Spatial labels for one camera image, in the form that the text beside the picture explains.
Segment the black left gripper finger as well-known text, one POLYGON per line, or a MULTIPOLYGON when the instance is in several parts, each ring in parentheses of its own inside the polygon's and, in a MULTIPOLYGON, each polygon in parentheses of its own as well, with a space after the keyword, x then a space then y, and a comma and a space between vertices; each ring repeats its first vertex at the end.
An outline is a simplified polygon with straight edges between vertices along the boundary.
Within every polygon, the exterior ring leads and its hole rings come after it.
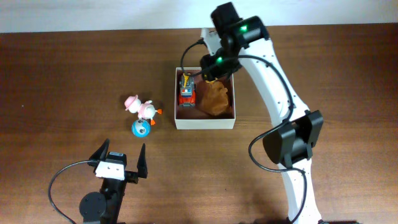
POLYGON ((138 178, 146 179, 148 175, 147 162, 146 162, 146 144, 141 147, 139 158, 137 161, 137 175, 138 178))
POLYGON ((104 143, 89 157, 91 161, 104 161, 108 153, 109 139, 106 139, 104 143))

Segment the brown plush bear toy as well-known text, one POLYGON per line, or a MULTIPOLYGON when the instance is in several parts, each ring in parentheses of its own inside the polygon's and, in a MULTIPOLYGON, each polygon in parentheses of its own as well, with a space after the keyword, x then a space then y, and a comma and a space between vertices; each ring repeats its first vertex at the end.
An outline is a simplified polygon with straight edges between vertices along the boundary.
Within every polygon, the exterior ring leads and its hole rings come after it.
POLYGON ((198 86, 198 108, 211 116, 232 113, 228 89, 223 82, 201 82, 198 86))

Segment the yellow small toy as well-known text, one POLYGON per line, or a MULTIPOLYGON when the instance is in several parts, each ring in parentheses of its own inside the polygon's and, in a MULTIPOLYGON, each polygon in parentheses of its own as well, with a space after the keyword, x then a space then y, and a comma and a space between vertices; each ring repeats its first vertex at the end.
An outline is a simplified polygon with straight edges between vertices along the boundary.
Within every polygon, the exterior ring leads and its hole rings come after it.
POLYGON ((205 82, 206 82, 206 83, 209 83, 209 84, 212 84, 212 83, 218 82, 218 80, 212 80, 212 81, 205 80, 205 82))

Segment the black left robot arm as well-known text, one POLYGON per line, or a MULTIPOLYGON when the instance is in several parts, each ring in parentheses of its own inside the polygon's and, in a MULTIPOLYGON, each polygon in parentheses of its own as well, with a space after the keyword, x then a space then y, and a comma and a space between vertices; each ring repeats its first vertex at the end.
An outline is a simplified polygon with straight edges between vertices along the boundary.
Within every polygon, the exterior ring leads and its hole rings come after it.
POLYGON ((80 202, 84 223, 117 223, 126 185, 137 184, 148 175, 145 144, 141 147, 135 172, 126 170, 127 155, 109 152, 109 144, 106 139, 89 158, 88 165, 94 167, 95 176, 103 182, 99 191, 86 194, 80 202))

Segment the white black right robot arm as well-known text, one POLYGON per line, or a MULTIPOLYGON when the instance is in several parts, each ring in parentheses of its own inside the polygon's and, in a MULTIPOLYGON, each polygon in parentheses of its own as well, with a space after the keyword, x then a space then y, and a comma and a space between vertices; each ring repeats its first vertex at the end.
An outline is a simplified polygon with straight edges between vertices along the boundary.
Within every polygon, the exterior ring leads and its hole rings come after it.
POLYGON ((312 149, 323 125, 320 111, 311 111, 289 83, 271 37, 257 16, 243 19, 232 3, 211 13, 215 31, 202 31, 209 53, 202 57, 201 76, 212 82, 244 68, 268 110, 272 129, 261 140, 268 158, 282 174, 290 223, 321 223, 311 178, 312 149))

